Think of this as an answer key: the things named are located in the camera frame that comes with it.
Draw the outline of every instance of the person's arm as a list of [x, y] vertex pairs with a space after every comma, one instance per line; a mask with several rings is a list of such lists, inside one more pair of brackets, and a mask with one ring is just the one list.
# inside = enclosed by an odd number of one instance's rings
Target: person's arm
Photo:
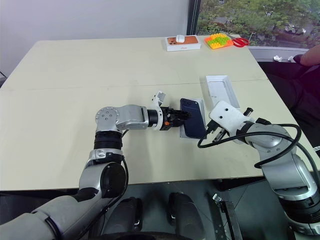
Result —
[[320, 45], [314, 46], [302, 55], [300, 63], [307, 67], [320, 64]]

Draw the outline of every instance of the white wall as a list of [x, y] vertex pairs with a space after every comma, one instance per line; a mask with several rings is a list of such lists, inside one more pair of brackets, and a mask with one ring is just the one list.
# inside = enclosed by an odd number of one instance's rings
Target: white wall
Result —
[[186, 34], [188, 0], [0, 0], [0, 71], [39, 40]]

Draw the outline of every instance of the person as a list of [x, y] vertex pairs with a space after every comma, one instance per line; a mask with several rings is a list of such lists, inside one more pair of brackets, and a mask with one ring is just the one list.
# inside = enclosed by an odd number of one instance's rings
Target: person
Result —
[[267, 76], [320, 156], [320, 45], [293, 59], [304, 70], [303, 74], [293, 79]]

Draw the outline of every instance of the table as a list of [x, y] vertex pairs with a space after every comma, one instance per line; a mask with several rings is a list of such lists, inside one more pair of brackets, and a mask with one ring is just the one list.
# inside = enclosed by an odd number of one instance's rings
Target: table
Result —
[[[204, 97], [208, 122], [207, 75], [229, 75], [241, 110], [253, 108], [253, 118], [296, 123], [247, 47], [166, 52], [159, 37], [37, 42], [0, 89], [0, 191], [77, 188], [102, 107], [148, 107], [161, 90], [163, 105], [175, 109], [180, 98]], [[199, 149], [179, 132], [125, 135], [130, 184], [262, 175], [250, 146]], [[300, 142], [320, 166], [304, 135]]]

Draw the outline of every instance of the window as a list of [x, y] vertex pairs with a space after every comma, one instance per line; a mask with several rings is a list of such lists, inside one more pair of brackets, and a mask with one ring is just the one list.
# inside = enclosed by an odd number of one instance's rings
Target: window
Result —
[[196, 34], [221, 32], [251, 46], [310, 48], [320, 44], [320, 0], [202, 0]]

